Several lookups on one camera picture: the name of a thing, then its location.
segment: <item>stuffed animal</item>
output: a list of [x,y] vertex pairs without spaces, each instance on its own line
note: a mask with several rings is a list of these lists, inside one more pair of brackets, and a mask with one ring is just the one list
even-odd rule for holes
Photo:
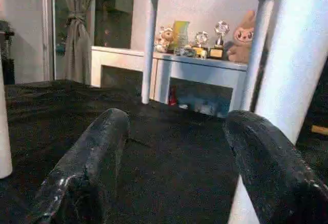
[[170,43],[173,41],[172,27],[160,27],[158,37],[156,37],[154,45],[157,52],[166,53]]
[[234,45],[227,51],[229,61],[247,64],[250,57],[255,26],[255,11],[248,11],[236,28]]

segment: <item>curtain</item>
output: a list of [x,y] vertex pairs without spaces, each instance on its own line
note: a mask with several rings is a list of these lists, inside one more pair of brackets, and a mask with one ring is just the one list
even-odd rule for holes
[[65,51],[65,79],[90,83],[91,42],[86,16],[92,0],[66,0],[70,11]]

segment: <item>white wall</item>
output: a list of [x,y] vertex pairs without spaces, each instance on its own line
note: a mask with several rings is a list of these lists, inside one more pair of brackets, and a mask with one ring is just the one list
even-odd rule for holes
[[44,80],[42,0],[1,0],[1,19],[15,32],[11,57],[16,83]]
[[[146,27],[146,0],[134,0],[131,49],[143,50]],[[173,25],[174,21],[189,21],[189,40],[198,31],[206,31],[209,44],[214,45],[214,26],[219,20],[230,25],[227,40],[248,10],[257,10],[258,0],[159,0],[156,33],[160,26]]]

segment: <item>curtain tie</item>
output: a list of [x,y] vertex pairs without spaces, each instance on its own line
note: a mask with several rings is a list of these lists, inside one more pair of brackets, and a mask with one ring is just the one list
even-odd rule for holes
[[82,24],[85,24],[86,15],[87,13],[85,11],[70,11],[66,22],[67,27],[72,23],[73,20],[77,20],[80,21]]

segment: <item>red bottle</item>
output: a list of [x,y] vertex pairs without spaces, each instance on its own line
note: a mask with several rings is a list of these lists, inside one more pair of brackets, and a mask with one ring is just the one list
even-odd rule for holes
[[178,99],[176,98],[176,90],[175,87],[170,87],[170,93],[169,93],[169,105],[177,105]]

